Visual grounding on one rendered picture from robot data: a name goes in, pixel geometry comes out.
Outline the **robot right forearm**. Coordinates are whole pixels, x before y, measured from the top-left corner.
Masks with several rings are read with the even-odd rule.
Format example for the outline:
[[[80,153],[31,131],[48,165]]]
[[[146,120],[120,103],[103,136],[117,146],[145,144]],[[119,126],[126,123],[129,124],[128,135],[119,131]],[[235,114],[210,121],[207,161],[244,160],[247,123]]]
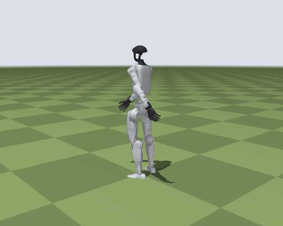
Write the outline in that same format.
[[[137,95],[132,94],[131,97],[129,98],[130,101],[133,101],[134,99],[136,99]]]

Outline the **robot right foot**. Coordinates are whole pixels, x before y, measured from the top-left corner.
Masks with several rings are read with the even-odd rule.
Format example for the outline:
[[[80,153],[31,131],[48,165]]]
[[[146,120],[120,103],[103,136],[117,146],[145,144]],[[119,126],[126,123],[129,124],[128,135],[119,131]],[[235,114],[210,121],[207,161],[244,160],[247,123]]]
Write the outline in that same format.
[[[152,166],[151,166],[151,168],[145,167],[145,169],[148,170],[148,171],[151,172],[151,173],[156,173],[155,167],[152,167]]]

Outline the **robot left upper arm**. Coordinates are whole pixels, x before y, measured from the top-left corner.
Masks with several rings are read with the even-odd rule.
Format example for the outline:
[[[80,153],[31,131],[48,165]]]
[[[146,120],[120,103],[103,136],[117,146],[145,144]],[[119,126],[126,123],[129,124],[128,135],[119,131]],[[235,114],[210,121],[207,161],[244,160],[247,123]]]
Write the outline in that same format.
[[[136,66],[130,67],[127,71],[128,71],[128,74],[131,76],[133,83],[142,89],[139,77],[137,75],[138,70]]]

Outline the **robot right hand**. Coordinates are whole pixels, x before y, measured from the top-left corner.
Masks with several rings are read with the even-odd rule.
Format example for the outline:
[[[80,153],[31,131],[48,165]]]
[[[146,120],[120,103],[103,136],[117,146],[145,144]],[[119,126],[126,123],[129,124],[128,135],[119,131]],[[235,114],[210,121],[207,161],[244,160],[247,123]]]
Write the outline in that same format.
[[[132,102],[132,101],[129,100],[130,97],[131,97],[131,96],[129,96],[128,99],[125,100],[125,101],[121,101],[120,103],[122,103],[122,104],[121,104],[118,108],[120,108],[120,107],[123,105],[124,107],[123,107],[123,106],[122,106],[122,107],[123,107],[123,109],[125,108],[125,109],[124,109],[124,112],[125,112],[126,108],[127,108],[127,107],[129,106],[129,104]],[[119,104],[120,104],[120,103],[119,103]],[[120,108],[120,110],[122,109],[122,107]],[[123,111],[123,109],[122,109],[121,111]]]

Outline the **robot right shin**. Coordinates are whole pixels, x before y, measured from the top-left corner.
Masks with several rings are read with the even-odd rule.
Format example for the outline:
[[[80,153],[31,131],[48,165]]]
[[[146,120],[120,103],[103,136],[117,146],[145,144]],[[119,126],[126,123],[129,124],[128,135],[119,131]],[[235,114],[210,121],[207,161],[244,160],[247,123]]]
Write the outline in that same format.
[[[154,156],[154,137],[152,136],[153,142],[152,144],[145,144],[145,148],[146,148],[146,154],[148,157],[148,162],[149,162],[149,168],[151,168],[151,166],[153,167],[153,156]]]

